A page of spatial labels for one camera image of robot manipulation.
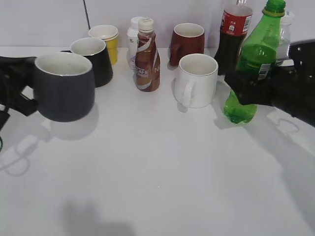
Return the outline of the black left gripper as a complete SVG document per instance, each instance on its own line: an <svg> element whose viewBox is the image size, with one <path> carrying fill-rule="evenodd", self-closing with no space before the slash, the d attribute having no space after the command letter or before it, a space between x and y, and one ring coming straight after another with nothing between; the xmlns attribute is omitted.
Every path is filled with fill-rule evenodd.
<svg viewBox="0 0 315 236"><path fill-rule="evenodd" d="M22 94L25 87L33 88L36 57L0 58L0 103L9 109L29 116L37 111L37 102Z"/></svg>

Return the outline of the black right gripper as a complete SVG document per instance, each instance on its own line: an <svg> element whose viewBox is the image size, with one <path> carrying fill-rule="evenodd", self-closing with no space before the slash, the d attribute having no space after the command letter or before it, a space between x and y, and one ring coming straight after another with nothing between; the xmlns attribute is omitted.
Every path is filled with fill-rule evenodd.
<svg viewBox="0 0 315 236"><path fill-rule="evenodd" d="M291 43L288 58L293 65L279 66L271 80L231 71L224 81L241 105L276 107L311 126L315 125L315 40Z"/></svg>

